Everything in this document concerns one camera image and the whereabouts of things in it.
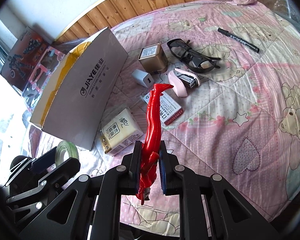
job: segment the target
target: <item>pink bedsheet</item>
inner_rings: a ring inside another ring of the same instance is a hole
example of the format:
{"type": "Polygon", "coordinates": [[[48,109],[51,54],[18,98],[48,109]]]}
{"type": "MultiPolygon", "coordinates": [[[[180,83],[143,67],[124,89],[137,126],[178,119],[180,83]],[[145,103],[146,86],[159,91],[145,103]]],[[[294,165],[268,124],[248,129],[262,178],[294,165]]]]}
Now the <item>pink bedsheet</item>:
{"type": "MultiPolygon", "coordinates": [[[[166,42],[191,40],[195,50],[221,57],[221,68],[202,75],[210,80],[188,90],[186,98],[168,91],[185,111],[162,127],[168,152],[198,174],[221,174],[267,220],[279,215],[300,190],[300,34],[295,28],[260,3],[237,6],[197,1],[136,17],[112,31],[129,56],[103,124],[111,111],[127,104],[145,132],[146,103],[140,96],[148,90],[130,76],[134,69],[142,69],[138,55],[143,47],[160,43],[170,62],[168,71],[186,69],[170,54],[166,42]],[[218,33],[218,27],[255,44],[260,53],[218,33]]],[[[168,82],[167,73],[154,79],[168,82]]],[[[42,133],[36,156],[59,141],[42,133]]],[[[130,145],[115,157],[96,148],[91,152],[79,149],[82,167],[76,178],[105,173],[132,149],[130,145]]],[[[157,179],[144,206],[135,196],[122,197],[121,222],[178,236],[178,211],[178,197],[163,196],[157,179]]]]}

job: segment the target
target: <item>red plastic legs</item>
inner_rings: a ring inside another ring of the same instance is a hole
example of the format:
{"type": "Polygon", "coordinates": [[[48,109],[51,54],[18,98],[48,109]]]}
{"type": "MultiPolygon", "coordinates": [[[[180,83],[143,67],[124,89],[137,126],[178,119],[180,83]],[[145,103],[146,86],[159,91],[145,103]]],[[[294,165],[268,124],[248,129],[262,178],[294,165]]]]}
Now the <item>red plastic legs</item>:
{"type": "Polygon", "coordinates": [[[157,178],[156,170],[161,141],[160,96],[163,91],[171,88],[173,86],[170,84],[154,84],[154,90],[150,91],[146,114],[148,129],[141,152],[140,185],[139,192],[136,194],[137,198],[141,199],[141,205],[145,200],[145,188],[150,187],[157,178]]]}

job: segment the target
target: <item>white box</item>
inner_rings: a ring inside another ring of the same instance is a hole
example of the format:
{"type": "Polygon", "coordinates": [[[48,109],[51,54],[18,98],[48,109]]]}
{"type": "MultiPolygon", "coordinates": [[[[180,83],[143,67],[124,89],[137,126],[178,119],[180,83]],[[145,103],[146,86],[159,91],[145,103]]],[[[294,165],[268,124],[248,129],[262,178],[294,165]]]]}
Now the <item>white box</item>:
{"type": "Polygon", "coordinates": [[[52,74],[30,121],[44,132],[91,150],[127,56],[108,28],[88,38],[52,74]]]}
{"type": "MultiPolygon", "coordinates": [[[[162,93],[163,96],[160,96],[160,120],[165,125],[169,125],[183,113],[183,109],[165,91],[162,93]]],[[[149,98],[150,92],[143,97],[146,103],[149,103],[149,98]]]]}
{"type": "Polygon", "coordinates": [[[134,143],[143,135],[133,115],[126,108],[98,133],[97,148],[99,152],[114,156],[134,143]]]}
{"type": "Polygon", "coordinates": [[[132,72],[131,76],[133,77],[135,82],[146,88],[150,88],[154,84],[153,77],[145,71],[135,69],[132,72]]]}

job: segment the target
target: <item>cardboard box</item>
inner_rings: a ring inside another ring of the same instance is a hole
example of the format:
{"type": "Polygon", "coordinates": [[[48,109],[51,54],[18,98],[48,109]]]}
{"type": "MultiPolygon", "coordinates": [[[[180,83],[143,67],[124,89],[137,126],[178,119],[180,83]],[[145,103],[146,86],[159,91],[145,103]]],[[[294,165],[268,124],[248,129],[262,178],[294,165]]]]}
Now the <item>cardboard box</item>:
{"type": "Polygon", "coordinates": [[[128,54],[105,28],[70,51],[52,74],[30,119],[42,131],[91,150],[128,54]]]}
{"type": "Polygon", "coordinates": [[[99,152],[114,156],[143,135],[129,109],[124,109],[98,133],[99,152]]]}
{"type": "MultiPolygon", "coordinates": [[[[165,91],[162,92],[163,96],[160,96],[160,120],[165,125],[171,124],[183,113],[182,107],[173,100],[165,91]]],[[[143,99],[146,103],[149,103],[150,92],[146,94],[143,99]]]]}
{"type": "Polygon", "coordinates": [[[64,57],[65,54],[49,46],[39,59],[22,93],[30,113],[33,113],[43,89],[64,57]]]}
{"type": "Polygon", "coordinates": [[[26,83],[49,44],[27,27],[14,44],[0,71],[12,86],[24,90],[26,83]]]}

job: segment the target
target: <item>stapler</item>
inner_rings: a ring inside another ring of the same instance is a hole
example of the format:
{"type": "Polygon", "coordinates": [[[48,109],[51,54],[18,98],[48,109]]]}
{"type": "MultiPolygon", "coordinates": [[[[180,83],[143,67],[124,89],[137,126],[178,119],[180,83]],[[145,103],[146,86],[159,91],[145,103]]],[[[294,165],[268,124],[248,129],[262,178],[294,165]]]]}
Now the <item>stapler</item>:
{"type": "Polygon", "coordinates": [[[179,68],[171,70],[168,79],[169,83],[173,85],[173,91],[180,98],[188,96],[185,86],[191,89],[200,86],[200,79],[195,74],[179,68]]]}

